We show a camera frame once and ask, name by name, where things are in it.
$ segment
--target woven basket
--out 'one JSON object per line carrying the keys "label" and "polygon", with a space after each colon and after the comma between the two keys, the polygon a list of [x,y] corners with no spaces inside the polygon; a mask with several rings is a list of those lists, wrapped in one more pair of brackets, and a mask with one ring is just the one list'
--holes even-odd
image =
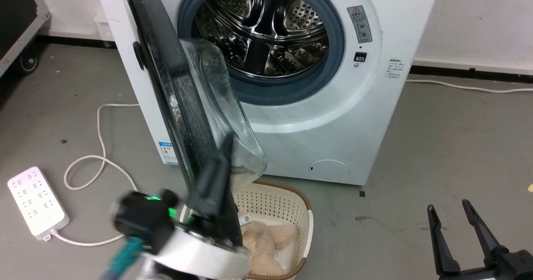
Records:
{"label": "woven basket", "polygon": [[248,274],[248,279],[294,279],[305,265],[313,237],[313,213],[305,195],[292,187],[256,180],[234,193],[239,211],[247,211],[254,221],[267,225],[291,223],[296,239],[279,251],[278,261],[288,272],[283,276]]}

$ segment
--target power cord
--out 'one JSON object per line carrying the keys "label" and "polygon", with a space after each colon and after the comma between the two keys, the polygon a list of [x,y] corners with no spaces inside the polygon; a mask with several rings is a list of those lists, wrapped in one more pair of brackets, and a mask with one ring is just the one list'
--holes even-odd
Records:
{"label": "power cord", "polygon": [[[84,189],[84,188],[88,187],[89,185],[91,185],[100,176],[100,174],[101,174],[101,172],[102,172],[102,170],[103,170],[103,168],[105,166],[105,163],[109,163],[110,165],[112,165],[115,168],[117,168],[120,172],[122,172],[124,174],[124,176],[126,176],[126,178],[130,181],[131,185],[133,186],[133,189],[135,191],[138,191],[137,186],[133,182],[133,179],[131,178],[131,176],[123,168],[118,166],[116,163],[114,163],[114,162],[110,161],[109,159],[107,159],[107,157],[106,157],[107,154],[105,152],[105,145],[103,143],[102,134],[101,134],[101,130],[100,130],[100,111],[101,111],[102,108],[104,108],[104,107],[133,107],[133,106],[139,106],[139,104],[103,104],[100,107],[98,107],[98,111],[97,111],[97,129],[98,129],[98,138],[100,139],[100,145],[102,145],[102,155],[101,156],[100,155],[87,155],[87,156],[84,156],[84,157],[80,157],[80,158],[76,159],[74,162],[72,162],[72,164],[70,164],[70,166],[68,166],[67,170],[65,171],[65,175],[63,176],[63,182],[65,183],[65,186],[68,189],[71,189],[72,191],[79,191],[80,189]],[[84,184],[82,186],[79,186],[79,187],[73,187],[73,186],[68,184],[68,181],[67,181],[68,172],[71,170],[71,168],[73,166],[75,166],[78,162],[80,162],[80,161],[82,161],[84,159],[100,159],[102,161],[102,165],[100,166],[100,169],[95,174],[95,176],[91,180],[89,180],[88,183],[86,183],[86,184]],[[121,234],[121,235],[118,235],[118,236],[116,236],[114,238],[111,238],[109,240],[104,240],[102,242],[81,243],[81,242],[76,242],[74,240],[69,240],[68,238],[64,238],[59,233],[57,233],[57,231],[55,229],[52,229],[52,235],[54,235],[56,238],[59,238],[63,242],[66,242],[66,243],[69,243],[69,244],[73,244],[73,245],[76,245],[76,246],[82,246],[82,247],[102,246],[102,245],[105,245],[105,244],[112,243],[115,240],[120,240],[121,238],[124,237],[124,235]]]}
{"label": "power cord", "polygon": [[484,88],[476,88],[476,87],[463,87],[462,85],[456,85],[451,84],[447,82],[442,81],[436,81],[436,80],[428,80],[428,79],[407,79],[406,82],[415,82],[415,83],[435,83],[435,84],[441,84],[445,85],[447,87],[457,88],[457,89],[463,89],[463,90],[474,90],[474,91],[482,91],[487,93],[514,93],[514,92],[533,92],[533,88],[522,88],[522,89],[511,89],[511,90],[491,90],[491,89],[484,89]]}

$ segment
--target warning label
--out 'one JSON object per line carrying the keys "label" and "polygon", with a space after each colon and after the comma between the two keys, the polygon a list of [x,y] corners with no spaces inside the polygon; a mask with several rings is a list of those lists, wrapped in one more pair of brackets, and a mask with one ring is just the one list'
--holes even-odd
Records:
{"label": "warning label", "polygon": [[357,40],[359,43],[372,42],[372,33],[370,32],[370,25],[366,17],[365,9],[362,5],[356,7],[349,7],[348,13],[356,28]]}
{"label": "warning label", "polygon": [[163,152],[163,156],[165,156],[167,164],[179,164],[171,143],[160,141],[159,146],[161,147],[161,151]]}
{"label": "warning label", "polygon": [[391,58],[389,60],[387,72],[385,72],[385,77],[399,79],[400,77],[402,77],[404,69],[405,64],[402,62],[402,60]]}

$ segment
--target cable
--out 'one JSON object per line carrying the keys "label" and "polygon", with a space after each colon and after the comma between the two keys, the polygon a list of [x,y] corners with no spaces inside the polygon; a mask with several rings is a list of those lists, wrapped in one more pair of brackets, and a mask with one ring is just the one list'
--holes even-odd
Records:
{"label": "cable", "polygon": [[117,280],[133,265],[144,251],[141,238],[130,237],[122,249],[109,263],[108,270],[101,276],[101,280]]}
{"label": "cable", "polygon": [[[74,162],[72,162],[72,164],[70,164],[70,166],[68,166],[67,170],[65,171],[65,175],[63,176],[63,182],[65,183],[65,186],[68,189],[72,190],[72,191],[79,191],[80,189],[84,189],[84,188],[88,187],[89,185],[91,185],[100,176],[100,174],[102,173],[103,167],[105,166],[105,163],[109,163],[110,165],[112,165],[115,168],[117,168],[120,172],[122,172],[124,174],[124,176],[126,176],[126,178],[130,181],[131,185],[133,186],[133,189],[135,191],[138,191],[137,186],[135,185],[135,182],[133,182],[133,179],[131,178],[131,176],[123,168],[121,168],[116,163],[114,163],[114,162],[112,162],[112,161],[110,161],[109,159],[106,158],[107,155],[106,155],[106,152],[105,152],[105,145],[103,143],[102,134],[101,134],[101,130],[100,130],[100,110],[102,108],[104,108],[104,107],[107,107],[107,106],[109,106],[109,107],[112,107],[112,106],[116,106],[116,107],[133,107],[133,106],[139,106],[139,104],[103,104],[100,107],[98,107],[98,111],[97,111],[97,130],[98,130],[98,138],[100,139],[100,145],[102,145],[102,155],[101,156],[100,155],[87,155],[87,156],[84,156],[84,157],[80,157],[80,158],[76,159]],[[73,166],[75,166],[78,162],[80,162],[80,161],[82,161],[84,159],[101,159],[102,165],[100,166],[100,169],[95,174],[95,176],[91,180],[89,180],[88,183],[86,183],[86,184],[84,184],[82,186],[79,186],[79,187],[73,187],[73,186],[68,184],[68,181],[67,181],[68,172],[71,170],[71,168]],[[73,245],[76,245],[76,246],[83,246],[83,247],[102,246],[102,245],[114,242],[115,240],[120,240],[124,236],[123,234],[121,234],[121,235],[118,235],[118,236],[116,236],[114,238],[111,238],[109,240],[104,240],[102,242],[97,242],[97,243],[80,243],[80,242],[76,242],[74,240],[69,240],[68,238],[64,238],[59,233],[57,233],[57,231],[55,229],[52,229],[52,235],[54,235],[55,237],[59,238],[63,242],[66,242],[66,243],[69,243],[69,244],[73,244]]]}
{"label": "cable", "polygon": [[484,89],[484,88],[476,88],[476,87],[463,87],[462,85],[456,85],[451,83],[446,83],[442,81],[436,81],[436,80],[427,80],[427,79],[407,79],[406,82],[417,82],[417,83],[436,83],[445,85],[447,87],[457,88],[457,89],[463,89],[463,90],[474,90],[474,91],[482,91],[487,93],[514,93],[514,92],[533,92],[533,88],[522,88],[522,89],[512,89],[512,90],[491,90],[491,89]]}

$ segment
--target power outlet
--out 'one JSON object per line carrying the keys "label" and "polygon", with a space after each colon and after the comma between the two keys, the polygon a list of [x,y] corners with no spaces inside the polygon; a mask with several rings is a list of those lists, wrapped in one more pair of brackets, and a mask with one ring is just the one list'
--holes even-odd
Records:
{"label": "power outlet", "polygon": [[7,186],[30,232],[38,240],[48,241],[52,229],[59,230],[68,225],[69,217],[38,167],[11,178]]}

